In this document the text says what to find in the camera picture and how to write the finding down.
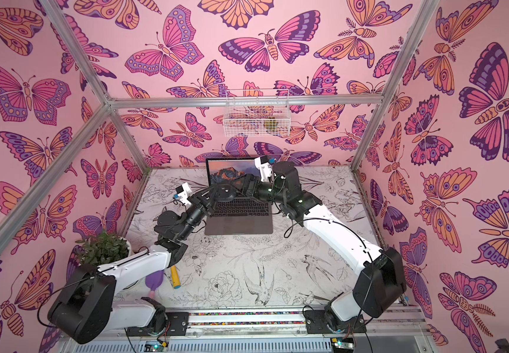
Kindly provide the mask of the aluminium frame top rear bar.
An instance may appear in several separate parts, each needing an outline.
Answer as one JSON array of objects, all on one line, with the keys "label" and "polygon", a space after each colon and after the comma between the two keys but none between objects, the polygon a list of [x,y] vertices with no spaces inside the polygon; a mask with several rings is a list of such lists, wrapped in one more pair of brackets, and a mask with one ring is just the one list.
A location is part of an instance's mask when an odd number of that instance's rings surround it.
[{"label": "aluminium frame top rear bar", "polygon": [[155,98],[155,99],[115,99],[109,101],[113,109],[145,107],[225,107],[236,105],[325,105],[325,104],[380,104],[381,94],[341,94],[310,96],[259,96],[259,97],[211,97],[211,98]]}]

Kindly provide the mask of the aluminium frame post left rear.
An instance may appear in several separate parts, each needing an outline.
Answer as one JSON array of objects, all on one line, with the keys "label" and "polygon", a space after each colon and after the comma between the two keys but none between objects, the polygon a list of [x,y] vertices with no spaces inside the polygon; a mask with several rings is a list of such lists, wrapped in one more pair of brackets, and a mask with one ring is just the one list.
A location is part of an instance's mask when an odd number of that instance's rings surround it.
[{"label": "aluminium frame post left rear", "polygon": [[149,167],[144,161],[141,150],[138,148],[138,145],[132,135],[127,130],[119,112],[113,107],[114,101],[111,99],[109,93],[102,84],[102,81],[95,72],[90,60],[88,60],[87,54],[84,52],[82,45],[76,38],[76,35],[64,16],[63,11],[60,9],[56,1],[41,0],[40,3],[44,8],[48,19],[72,54],[74,61],[79,66],[79,70],[87,79],[89,87],[100,101],[102,108],[105,109],[107,117],[116,126],[119,136],[122,137],[122,140],[132,155],[132,158],[139,165],[140,169],[144,173],[147,173]]}]

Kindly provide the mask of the aluminium frame left diagonal bar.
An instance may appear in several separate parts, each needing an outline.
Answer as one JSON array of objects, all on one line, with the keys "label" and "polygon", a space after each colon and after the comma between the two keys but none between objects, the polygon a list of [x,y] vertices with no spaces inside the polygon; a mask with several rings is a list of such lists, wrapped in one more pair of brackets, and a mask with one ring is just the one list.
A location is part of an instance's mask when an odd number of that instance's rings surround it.
[{"label": "aluminium frame left diagonal bar", "polygon": [[94,130],[110,115],[110,107],[103,104],[87,121],[72,142],[59,154],[57,159],[44,172],[39,180],[20,199],[8,215],[0,222],[0,254],[12,241],[19,228],[24,224],[33,210],[61,178],[63,172],[73,159],[82,151],[82,147],[93,135]]}]

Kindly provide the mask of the grey laptop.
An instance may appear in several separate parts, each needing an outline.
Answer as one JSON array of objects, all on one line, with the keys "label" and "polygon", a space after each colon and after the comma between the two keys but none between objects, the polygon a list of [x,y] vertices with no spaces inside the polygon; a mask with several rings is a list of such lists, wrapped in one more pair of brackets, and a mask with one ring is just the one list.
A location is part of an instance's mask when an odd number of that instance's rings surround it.
[{"label": "grey laptop", "polygon": [[[254,157],[209,157],[206,160],[210,186],[231,182],[245,174],[260,176]],[[204,233],[216,235],[271,235],[273,221],[271,206],[254,199],[236,195],[228,202],[219,202],[215,213],[206,221]]]}]

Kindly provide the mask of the aluminium frame post right rear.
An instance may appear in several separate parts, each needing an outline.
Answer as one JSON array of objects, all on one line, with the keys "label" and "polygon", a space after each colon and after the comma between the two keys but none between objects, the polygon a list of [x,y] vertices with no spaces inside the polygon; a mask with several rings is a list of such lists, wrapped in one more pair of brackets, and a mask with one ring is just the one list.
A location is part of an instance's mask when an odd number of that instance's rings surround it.
[{"label": "aluminium frame post right rear", "polygon": [[439,1],[436,0],[422,2],[416,18],[407,31],[407,37],[405,38],[404,45],[400,50],[400,54],[397,57],[397,61],[392,69],[391,75],[386,82],[385,88],[382,92],[382,101],[375,107],[372,117],[369,119],[369,123],[360,142],[360,146],[357,148],[354,159],[351,163],[352,171],[357,171],[359,169],[360,163],[365,157],[366,149],[372,142],[372,138],[382,122],[383,116],[389,108],[391,99],[394,97],[394,94],[400,85],[400,81],[404,76],[408,64],[415,54],[415,50],[419,47],[438,5]]}]

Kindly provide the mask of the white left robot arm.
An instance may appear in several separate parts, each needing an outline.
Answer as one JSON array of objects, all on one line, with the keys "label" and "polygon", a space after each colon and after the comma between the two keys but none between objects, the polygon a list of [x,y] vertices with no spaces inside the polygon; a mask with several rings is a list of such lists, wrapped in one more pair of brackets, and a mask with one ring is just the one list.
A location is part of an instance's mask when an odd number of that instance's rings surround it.
[{"label": "white left robot arm", "polygon": [[141,328],[150,334],[166,331],[165,307],[149,297],[117,301],[116,295],[144,277],[176,265],[187,250],[184,240],[216,206],[238,196],[231,185],[214,185],[179,201],[187,209],[177,214],[166,210],[157,217],[154,245],[123,260],[79,266],[67,284],[57,291],[47,319],[78,344],[87,344],[112,329]]}]

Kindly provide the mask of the green potted plant white pot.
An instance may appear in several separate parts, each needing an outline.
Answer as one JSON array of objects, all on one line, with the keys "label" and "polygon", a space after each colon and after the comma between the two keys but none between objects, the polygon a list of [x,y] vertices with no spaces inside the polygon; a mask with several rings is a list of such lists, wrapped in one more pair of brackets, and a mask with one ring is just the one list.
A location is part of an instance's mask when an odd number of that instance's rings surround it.
[{"label": "green potted plant white pot", "polygon": [[77,241],[82,247],[79,253],[79,264],[101,266],[125,259],[131,255],[130,243],[119,235],[101,232]]}]

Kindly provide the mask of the aluminium frame post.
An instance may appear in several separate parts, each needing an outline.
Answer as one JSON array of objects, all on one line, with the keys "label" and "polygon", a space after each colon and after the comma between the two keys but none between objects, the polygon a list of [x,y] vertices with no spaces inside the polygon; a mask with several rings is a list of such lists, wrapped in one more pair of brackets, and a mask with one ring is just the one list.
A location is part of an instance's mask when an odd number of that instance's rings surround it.
[{"label": "aluminium frame post", "polygon": [[383,116],[389,108],[391,99],[394,97],[394,94],[400,85],[400,81],[404,76],[408,64],[415,54],[415,50],[419,47],[438,5],[439,1],[436,0],[422,2],[416,18],[407,31],[407,37],[405,38],[404,45],[400,50],[400,54],[397,57],[397,61],[392,69],[391,75],[386,82],[385,88],[382,92],[382,101],[375,107],[372,117],[369,119],[369,123],[360,142],[360,146],[357,148],[354,159],[351,163],[352,171],[357,171],[359,169],[360,163],[365,157],[366,149],[372,142],[372,138],[382,122]]},{"label": "aluminium frame post", "polygon": [[138,145],[132,135],[127,130],[119,112],[113,107],[114,101],[111,99],[109,93],[102,84],[102,81],[95,72],[90,60],[88,60],[87,54],[84,52],[82,45],[76,38],[76,35],[64,16],[63,11],[60,9],[56,1],[41,0],[40,3],[44,8],[48,19],[72,54],[74,61],[79,66],[79,70],[87,79],[89,87],[100,101],[102,108],[105,109],[107,117],[116,126],[119,136],[122,137],[122,140],[132,155],[132,158],[139,165],[140,169],[144,173],[147,173],[149,167],[144,161],[141,150],[138,148]]}]

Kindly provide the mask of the purple garden trowel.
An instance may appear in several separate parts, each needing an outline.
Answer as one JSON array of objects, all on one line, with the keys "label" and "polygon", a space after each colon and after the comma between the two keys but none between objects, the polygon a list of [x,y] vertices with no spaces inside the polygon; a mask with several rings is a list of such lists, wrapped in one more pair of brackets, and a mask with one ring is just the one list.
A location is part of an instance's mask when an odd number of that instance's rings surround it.
[{"label": "purple garden trowel", "polygon": [[145,277],[145,285],[149,290],[148,297],[154,299],[155,292],[163,284],[164,270],[153,272]]}]

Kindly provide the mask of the blue garden hand rake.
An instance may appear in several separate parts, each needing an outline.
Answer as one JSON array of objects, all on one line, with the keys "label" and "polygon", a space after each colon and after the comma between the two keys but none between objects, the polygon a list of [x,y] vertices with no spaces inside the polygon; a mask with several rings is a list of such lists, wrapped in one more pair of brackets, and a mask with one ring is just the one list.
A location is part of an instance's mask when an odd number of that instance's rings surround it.
[{"label": "blue garden hand rake", "polygon": [[177,270],[176,266],[172,266],[170,268],[170,280],[171,280],[173,289],[178,289],[181,287],[181,281],[180,281],[178,270]]}]

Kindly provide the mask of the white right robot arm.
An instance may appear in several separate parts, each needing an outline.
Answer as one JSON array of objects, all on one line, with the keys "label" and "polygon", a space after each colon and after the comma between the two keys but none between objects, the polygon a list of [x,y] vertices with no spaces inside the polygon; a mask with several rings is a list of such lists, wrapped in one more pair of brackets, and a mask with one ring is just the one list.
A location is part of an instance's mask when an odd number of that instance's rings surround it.
[{"label": "white right robot arm", "polygon": [[231,182],[236,194],[259,202],[277,203],[295,225],[327,243],[357,277],[350,292],[325,307],[324,319],[332,331],[362,330],[365,317],[377,319],[407,290],[401,254],[382,249],[342,223],[317,196],[302,188],[291,162],[268,163],[260,176],[245,174]]}]

